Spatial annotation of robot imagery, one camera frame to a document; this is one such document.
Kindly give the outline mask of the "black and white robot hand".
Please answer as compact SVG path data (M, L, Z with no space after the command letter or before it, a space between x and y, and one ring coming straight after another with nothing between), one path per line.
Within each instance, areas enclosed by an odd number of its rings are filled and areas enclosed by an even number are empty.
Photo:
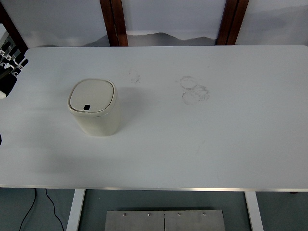
M6 98L14 88L17 77L23 68L28 64L23 53L19 53L16 57L14 54L18 51L15 46L10 49L11 43L8 41L0 48L0 98Z

